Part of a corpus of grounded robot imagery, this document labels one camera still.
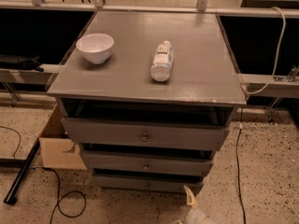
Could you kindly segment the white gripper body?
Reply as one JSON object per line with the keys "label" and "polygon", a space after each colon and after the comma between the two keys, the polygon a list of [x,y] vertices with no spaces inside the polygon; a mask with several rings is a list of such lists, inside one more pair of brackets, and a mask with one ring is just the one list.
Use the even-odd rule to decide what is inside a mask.
{"label": "white gripper body", "polygon": [[185,224],[217,224],[210,216],[208,216],[200,208],[191,208],[185,219]]}

